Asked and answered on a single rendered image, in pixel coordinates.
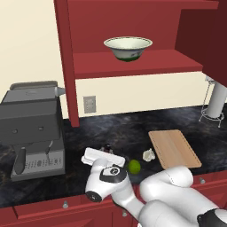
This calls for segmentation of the wooden cutting board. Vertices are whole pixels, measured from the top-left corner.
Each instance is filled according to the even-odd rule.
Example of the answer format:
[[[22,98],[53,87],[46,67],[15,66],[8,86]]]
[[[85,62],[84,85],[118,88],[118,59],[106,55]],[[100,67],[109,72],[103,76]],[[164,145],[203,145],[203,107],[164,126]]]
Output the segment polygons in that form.
[[[179,165],[187,168],[202,166],[200,159],[179,129],[150,131],[148,135],[164,169]]]

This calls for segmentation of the white bowl with green base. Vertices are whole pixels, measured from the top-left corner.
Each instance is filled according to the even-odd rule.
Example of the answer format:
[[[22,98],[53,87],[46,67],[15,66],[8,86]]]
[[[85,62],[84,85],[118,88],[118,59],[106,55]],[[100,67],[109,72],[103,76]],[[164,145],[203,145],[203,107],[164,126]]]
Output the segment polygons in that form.
[[[150,39],[135,36],[120,36],[104,41],[114,56],[121,61],[130,62],[140,58],[144,50],[153,45]]]

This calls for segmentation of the red wall cabinet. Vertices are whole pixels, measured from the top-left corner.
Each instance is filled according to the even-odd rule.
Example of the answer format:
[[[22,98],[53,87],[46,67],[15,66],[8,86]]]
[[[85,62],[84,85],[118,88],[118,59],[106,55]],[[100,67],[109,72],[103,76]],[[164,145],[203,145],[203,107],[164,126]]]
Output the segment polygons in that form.
[[[216,9],[212,0],[67,0],[74,77],[100,78],[134,74],[200,71],[202,65],[176,50],[184,9]],[[153,41],[132,62],[115,58],[104,40],[140,36]]]

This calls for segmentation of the white garlic bulb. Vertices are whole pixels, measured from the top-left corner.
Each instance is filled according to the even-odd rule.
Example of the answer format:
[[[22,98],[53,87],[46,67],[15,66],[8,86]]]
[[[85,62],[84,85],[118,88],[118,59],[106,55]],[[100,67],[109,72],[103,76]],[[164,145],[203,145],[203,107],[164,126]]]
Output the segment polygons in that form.
[[[152,148],[143,152],[143,160],[150,162],[155,159],[155,154]]]

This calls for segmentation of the red base cabinet door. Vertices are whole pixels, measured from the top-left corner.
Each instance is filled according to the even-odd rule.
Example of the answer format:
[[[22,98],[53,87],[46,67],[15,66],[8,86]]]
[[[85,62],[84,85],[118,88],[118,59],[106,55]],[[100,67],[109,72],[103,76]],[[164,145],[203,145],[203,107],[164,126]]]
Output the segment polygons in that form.
[[[127,211],[126,217],[122,216],[122,210],[119,206],[113,207],[113,227],[137,227],[138,221]]]

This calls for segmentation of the red drawer front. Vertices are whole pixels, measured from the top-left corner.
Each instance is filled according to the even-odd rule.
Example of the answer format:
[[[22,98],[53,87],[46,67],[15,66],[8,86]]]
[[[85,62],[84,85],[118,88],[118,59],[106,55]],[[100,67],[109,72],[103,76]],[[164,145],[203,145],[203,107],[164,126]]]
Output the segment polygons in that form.
[[[68,208],[63,208],[64,201],[67,201]],[[112,199],[107,197],[101,202],[90,201],[85,194],[72,197],[65,197],[55,200],[46,200],[42,202],[30,203],[26,205],[15,206],[14,211],[19,220],[26,218],[35,218],[44,215],[56,215],[66,213],[67,211],[82,211],[90,208],[105,207],[112,205]]]
[[[204,184],[200,183],[200,177],[205,179]],[[199,189],[223,185],[227,185],[227,170],[194,176],[192,188]]]

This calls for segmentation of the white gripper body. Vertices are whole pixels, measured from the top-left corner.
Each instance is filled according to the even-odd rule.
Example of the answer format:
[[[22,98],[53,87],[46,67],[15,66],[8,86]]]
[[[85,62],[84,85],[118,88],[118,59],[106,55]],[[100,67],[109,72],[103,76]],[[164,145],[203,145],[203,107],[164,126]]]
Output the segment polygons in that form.
[[[125,164],[125,159],[121,156],[105,153],[103,151],[87,147],[85,149],[84,155],[81,158],[84,164],[92,166],[93,164],[101,163],[105,167],[110,167],[113,164],[123,167]]]

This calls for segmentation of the grey espresso machine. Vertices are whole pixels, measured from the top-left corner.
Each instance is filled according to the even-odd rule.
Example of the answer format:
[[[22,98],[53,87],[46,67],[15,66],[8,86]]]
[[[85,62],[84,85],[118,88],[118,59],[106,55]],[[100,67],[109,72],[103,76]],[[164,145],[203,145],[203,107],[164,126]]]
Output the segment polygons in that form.
[[[0,143],[16,152],[11,179],[65,173],[63,118],[55,81],[18,82],[0,103]]]

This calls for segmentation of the dark condiment bottle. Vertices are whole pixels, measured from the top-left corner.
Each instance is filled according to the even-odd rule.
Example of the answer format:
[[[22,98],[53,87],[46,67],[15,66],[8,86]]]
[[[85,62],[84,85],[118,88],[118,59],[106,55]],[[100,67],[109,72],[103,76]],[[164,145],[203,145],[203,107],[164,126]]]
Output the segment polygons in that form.
[[[114,150],[112,149],[112,146],[110,146],[109,144],[105,144],[104,146],[102,146],[100,148],[100,150],[102,152],[105,152],[105,153],[113,153],[114,152]]]

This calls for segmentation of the white paper towel roll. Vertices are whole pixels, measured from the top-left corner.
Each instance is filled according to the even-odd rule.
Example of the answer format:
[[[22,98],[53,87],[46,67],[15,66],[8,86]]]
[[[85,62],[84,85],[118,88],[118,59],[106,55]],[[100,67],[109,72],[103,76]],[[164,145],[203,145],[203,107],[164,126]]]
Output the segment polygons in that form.
[[[227,99],[227,88],[213,79],[209,79],[208,82],[213,83],[214,88],[209,100],[206,114],[211,118],[218,118],[222,113],[225,100]]]

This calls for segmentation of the green lime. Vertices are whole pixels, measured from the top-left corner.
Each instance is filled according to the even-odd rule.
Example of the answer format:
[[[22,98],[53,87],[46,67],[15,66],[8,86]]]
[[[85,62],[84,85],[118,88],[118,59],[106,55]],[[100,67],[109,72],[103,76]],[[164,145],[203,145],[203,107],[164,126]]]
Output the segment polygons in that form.
[[[140,172],[141,166],[138,160],[131,160],[128,164],[128,170],[131,174],[136,175]]]

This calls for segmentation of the grey wall outlet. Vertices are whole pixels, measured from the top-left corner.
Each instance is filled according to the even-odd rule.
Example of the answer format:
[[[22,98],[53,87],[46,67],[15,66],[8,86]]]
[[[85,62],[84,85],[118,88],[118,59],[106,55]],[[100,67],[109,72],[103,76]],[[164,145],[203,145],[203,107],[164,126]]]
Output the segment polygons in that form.
[[[83,98],[83,107],[86,114],[92,114],[96,112],[96,97],[88,96]]]

